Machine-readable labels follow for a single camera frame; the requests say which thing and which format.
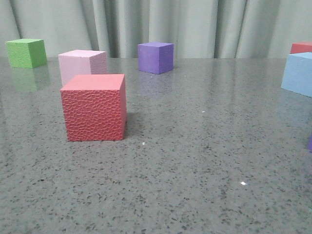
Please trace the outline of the light blue foam cube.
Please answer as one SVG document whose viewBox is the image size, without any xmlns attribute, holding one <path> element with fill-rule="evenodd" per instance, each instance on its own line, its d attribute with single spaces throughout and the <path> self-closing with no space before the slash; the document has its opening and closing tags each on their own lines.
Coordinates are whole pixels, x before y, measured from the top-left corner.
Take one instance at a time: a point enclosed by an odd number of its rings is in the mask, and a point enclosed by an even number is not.
<svg viewBox="0 0 312 234">
<path fill-rule="evenodd" d="M 289 54 L 281 88 L 312 97 L 312 53 Z"/>
</svg>

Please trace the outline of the red textured foam cube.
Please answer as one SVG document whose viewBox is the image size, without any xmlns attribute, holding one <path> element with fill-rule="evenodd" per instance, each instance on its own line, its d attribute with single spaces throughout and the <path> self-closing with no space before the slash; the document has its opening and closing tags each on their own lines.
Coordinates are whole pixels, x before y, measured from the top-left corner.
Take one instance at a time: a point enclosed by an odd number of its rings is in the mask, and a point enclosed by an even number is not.
<svg viewBox="0 0 312 234">
<path fill-rule="evenodd" d="M 69 141 L 124 138 L 124 74 L 76 75 L 61 88 L 60 94 Z"/>
</svg>

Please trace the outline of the pink foam cube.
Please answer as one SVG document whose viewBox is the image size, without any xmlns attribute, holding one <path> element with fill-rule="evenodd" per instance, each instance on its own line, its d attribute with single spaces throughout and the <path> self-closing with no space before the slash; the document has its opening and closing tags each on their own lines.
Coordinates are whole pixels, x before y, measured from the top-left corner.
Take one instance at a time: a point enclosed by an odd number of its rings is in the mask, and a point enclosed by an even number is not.
<svg viewBox="0 0 312 234">
<path fill-rule="evenodd" d="M 108 73 L 107 53 L 94 50 L 73 50 L 58 55 L 62 85 L 75 75 Z"/>
</svg>

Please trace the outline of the grey-green curtain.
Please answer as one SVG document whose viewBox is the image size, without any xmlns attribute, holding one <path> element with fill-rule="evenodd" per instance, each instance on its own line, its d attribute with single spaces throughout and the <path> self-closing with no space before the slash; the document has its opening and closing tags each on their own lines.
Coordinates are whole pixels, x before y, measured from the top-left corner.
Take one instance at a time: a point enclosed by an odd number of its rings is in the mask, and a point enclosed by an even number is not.
<svg viewBox="0 0 312 234">
<path fill-rule="evenodd" d="M 312 39 L 309 0 L 3 0 L 0 54 L 42 39 L 55 57 L 74 49 L 134 58 L 137 45 L 173 43 L 177 58 L 284 58 Z"/>
</svg>

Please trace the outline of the green foam cube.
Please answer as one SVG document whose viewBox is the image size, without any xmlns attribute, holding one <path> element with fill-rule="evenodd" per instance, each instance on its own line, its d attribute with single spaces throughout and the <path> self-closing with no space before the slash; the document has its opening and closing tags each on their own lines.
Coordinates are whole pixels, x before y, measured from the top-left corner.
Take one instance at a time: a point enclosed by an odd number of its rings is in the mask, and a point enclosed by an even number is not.
<svg viewBox="0 0 312 234">
<path fill-rule="evenodd" d="M 36 68 L 47 63 L 42 39 L 16 39 L 7 41 L 5 45 L 11 67 Z"/>
</svg>

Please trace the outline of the purple foam cube near edge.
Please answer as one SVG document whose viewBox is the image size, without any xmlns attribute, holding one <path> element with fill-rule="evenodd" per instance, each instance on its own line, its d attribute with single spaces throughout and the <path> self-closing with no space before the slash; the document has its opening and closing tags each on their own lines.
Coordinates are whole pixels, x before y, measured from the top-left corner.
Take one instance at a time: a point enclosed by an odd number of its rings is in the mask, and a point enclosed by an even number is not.
<svg viewBox="0 0 312 234">
<path fill-rule="evenodd" d="M 312 136 L 310 137 L 309 143 L 308 143 L 308 150 L 312 152 Z"/>
</svg>

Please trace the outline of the red foam cube far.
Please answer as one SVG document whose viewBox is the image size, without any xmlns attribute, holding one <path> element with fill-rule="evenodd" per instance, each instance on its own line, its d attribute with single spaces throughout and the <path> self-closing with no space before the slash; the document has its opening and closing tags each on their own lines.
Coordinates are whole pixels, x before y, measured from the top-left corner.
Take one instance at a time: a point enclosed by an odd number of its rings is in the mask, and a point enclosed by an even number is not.
<svg viewBox="0 0 312 234">
<path fill-rule="evenodd" d="M 290 54 L 312 52 L 312 42 L 311 41 L 301 41 L 292 44 Z"/>
</svg>

